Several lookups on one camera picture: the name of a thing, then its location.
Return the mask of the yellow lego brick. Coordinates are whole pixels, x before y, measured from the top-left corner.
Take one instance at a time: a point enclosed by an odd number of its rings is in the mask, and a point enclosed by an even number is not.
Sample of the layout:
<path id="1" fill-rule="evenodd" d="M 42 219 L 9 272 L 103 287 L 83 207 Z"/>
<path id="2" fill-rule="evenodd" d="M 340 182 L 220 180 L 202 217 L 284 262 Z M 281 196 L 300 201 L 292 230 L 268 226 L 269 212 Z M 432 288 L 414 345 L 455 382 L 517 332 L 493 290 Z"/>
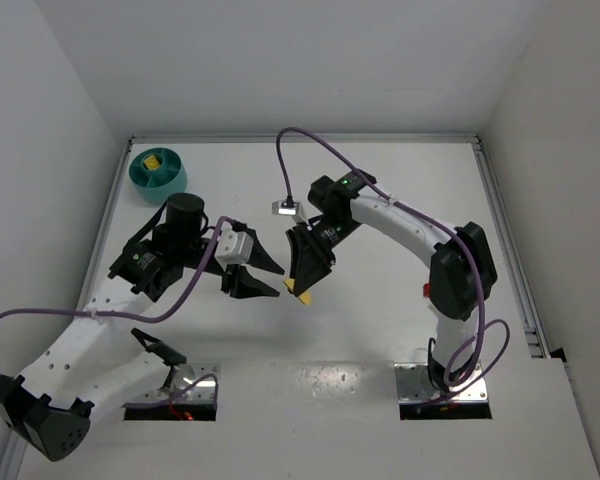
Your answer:
<path id="1" fill-rule="evenodd" d="M 310 305 L 312 303 L 312 295 L 309 290 L 296 295 L 294 293 L 295 280 L 293 278 L 287 278 L 283 281 L 283 284 L 287 291 L 298 299 L 303 305 Z"/>
<path id="2" fill-rule="evenodd" d="M 156 155 L 149 155 L 142 160 L 144 167 L 148 171 L 158 170 L 161 166 L 161 160 Z"/>

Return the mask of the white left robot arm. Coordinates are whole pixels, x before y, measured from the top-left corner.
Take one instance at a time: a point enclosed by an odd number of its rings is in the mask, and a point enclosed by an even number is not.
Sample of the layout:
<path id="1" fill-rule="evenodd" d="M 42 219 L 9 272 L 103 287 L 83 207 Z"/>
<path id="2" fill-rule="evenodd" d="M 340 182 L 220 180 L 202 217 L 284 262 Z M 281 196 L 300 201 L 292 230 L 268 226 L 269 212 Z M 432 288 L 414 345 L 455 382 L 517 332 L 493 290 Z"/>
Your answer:
<path id="1" fill-rule="evenodd" d="M 49 461 L 70 455 L 96 420 L 119 407 L 135 407 L 136 398 L 150 390 L 169 387 L 186 365 L 183 354 L 132 328 L 142 346 L 137 357 L 74 385 L 72 376 L 96 359 L 124 321 L 158 324 L 169 319 L 205 273 L 219 276 L 222 292 L 235 299 L 278 297 L 275 288 L 249 272 L 284 272 L 256 231 L 227 216 L 211 225 L 204 208 L 197 195 L 170 195 L 125 243 L 82 310 L 18 308 L 0 313 L 0 320 L 22 315 L 63 315 L 71 320 L 19 374 L 0 372 L 0 417 Z"/>

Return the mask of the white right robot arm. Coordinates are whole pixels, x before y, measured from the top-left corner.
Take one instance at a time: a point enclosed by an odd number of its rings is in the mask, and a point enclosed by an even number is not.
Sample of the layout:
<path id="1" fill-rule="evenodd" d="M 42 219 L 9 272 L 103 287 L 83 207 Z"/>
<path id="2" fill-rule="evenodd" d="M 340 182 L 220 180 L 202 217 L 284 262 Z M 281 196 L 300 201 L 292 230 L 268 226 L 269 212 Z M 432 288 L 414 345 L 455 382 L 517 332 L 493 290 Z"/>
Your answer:
<path id="1" fill-rule="evenodd" d="M 375 192 L 374 182 L 349 172 L 311 184 L 308 201 L 321 216 L 316 223 L 297 222 L 287 230 L 291 264 L 285 286 L 307 303 L 310 288 L 331 273 L 335 247 L 362 225 L 406 248 L 429 270 L 426 296 L 437 317 L 437 333 L 429 341 L 428 376 L 436 390 L 448 392 L 475 367 L 477 335 L 486 328 L 484 303 L 497 281 L 486 234 L 474 222 L 450 227 L 424 220 Z"/>

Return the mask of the teal divided round container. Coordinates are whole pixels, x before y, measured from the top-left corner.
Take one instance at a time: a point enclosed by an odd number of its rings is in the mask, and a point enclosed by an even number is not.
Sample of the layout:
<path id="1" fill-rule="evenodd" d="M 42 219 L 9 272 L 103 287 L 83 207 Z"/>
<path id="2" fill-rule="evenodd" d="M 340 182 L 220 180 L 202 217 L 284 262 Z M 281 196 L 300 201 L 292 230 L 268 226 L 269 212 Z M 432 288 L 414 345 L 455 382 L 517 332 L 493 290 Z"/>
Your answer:
<path id="1" fill-rule="evenodd" d="M 148 171 L 142 160 L 156 155 L 161 160 L 158 170 Z M 141 198 L 147 203 L 161 205 L 170 195 L 183 193 L 187 188 L 187 174 L 180 156 L 166 147 L 156 147 L 136 155 L 128 169 L 129 178 Z"/>

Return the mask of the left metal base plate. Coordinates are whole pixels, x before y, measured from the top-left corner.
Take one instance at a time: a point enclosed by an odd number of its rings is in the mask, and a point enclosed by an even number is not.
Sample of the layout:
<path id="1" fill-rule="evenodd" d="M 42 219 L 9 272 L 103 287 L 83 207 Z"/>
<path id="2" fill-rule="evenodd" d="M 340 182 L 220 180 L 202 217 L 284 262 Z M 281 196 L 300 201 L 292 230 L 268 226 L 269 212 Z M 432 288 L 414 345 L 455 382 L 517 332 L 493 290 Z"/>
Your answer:
<path id="1" fill-rule="evenodd" d="M 218 362 L 188 363 L 175 367 L 165 384 L 140 395 L 128 409 L 150 409 L 168 405 L 215 406 L 221 365 Z"/>

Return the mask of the metal base plate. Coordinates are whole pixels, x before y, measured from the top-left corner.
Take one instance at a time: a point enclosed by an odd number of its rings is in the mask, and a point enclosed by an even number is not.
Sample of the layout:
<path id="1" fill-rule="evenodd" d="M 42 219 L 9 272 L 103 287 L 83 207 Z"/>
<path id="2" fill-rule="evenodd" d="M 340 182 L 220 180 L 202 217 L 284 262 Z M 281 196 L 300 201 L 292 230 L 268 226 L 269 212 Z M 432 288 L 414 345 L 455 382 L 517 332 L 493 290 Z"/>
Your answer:
<path id="1" fill-rule="evenodd" d="M 394 372 L 400 404 L 416 405 L 443 396 L 430 382 L 424 363 L 395 363 Z M 482 365 L 478 364 L 469 379 L 450 388 L 451 402 L 478 403 L 488 401 L 486 381 L 482 377 Z"/>
<path id="2" fill-rule="evenodd" d="M 175 367 L 165 384 L 140 395 L 128 409 L 150 409 L 168 405 L 215 406 L 221 365 L 218 362 L 188 363 Z"/>

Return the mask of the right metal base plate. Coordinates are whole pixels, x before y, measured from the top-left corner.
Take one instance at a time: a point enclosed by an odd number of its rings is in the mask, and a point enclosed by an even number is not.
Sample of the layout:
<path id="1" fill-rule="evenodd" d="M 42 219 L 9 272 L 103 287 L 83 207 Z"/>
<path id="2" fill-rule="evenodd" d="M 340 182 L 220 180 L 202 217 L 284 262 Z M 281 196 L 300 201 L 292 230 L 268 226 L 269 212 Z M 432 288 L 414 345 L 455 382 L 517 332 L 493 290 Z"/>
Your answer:
<path id="1" fill-rule="evenodd" d="M 395 363 L 394 372 L 400 404 L 416 405 L 443 396 L 430 382 L 424 363 Z M 482 365 L 478 364 L 469 379 L 450 388 L 451 402 L 478 403 L 488 401 L 486 381 L 482 377 Z"/>

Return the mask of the aluminium frame rail left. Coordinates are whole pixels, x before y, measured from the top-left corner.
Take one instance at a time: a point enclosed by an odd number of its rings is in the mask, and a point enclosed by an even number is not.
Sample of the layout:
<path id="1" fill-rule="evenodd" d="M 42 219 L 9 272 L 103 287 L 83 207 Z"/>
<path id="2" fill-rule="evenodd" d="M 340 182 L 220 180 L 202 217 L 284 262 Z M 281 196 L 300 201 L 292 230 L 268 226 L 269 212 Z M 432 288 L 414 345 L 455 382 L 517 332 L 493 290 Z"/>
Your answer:
<path id="1" fill-rule="evenodd" d="M 97 236 L 94 239 L 90 250 L 88 268 L 81 276 L 82 284 L 80 297 L 77 300 L 76 307 L 84 307 L 87 303 L 88 294 L 94 285 L 97 265 L 100 262 L 101 253 L 106 234 L 108 233 L 110 217 L 117 201 L 119 187 L 124 177 L 125 164 L 129 157 L 129 152 L 133 147 L 134 136 L 126 139 L 121 147 L 120 153 L 116 158 L 116 170 L 113 180 L 109 184 L 107 190 L 107 202 L 103 213 L 100 216 L 98 223 Z M 17 433 L 9 431 L 7 444 L 0 457 L 0 479 L 16 479 L 20 472 L 20 468 L 27 449 L 27 442 L 22 439 Z"/>

